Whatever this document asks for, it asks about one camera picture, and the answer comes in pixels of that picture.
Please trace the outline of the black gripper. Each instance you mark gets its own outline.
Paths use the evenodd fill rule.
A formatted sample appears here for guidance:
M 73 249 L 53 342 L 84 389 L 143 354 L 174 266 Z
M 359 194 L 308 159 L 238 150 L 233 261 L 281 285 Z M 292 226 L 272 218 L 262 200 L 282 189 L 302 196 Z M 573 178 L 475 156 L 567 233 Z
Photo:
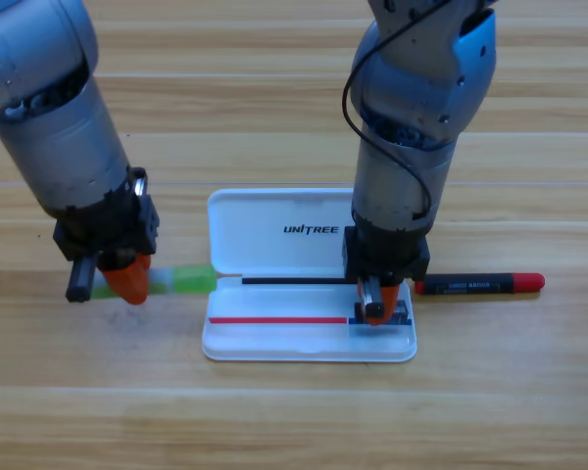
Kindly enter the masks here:
M 148 271 L 156 253 L 158 213 L 147 193 L 142 167 L 129 167 L 116 190 L 86 208 L 68 207 L 56 220 L 53 239 L 72 264 L 66 298 L 84 303 L 93 298 L 94 274 L 130 305 L 148 298 Z
M 413 231 L 388 231 L 368 222 L 345 228 L 344 278 L 357 285 L 366 323 L 389 323 L 403 281 L 424 279 L 430 261 L 428 230 L 425 226 Z

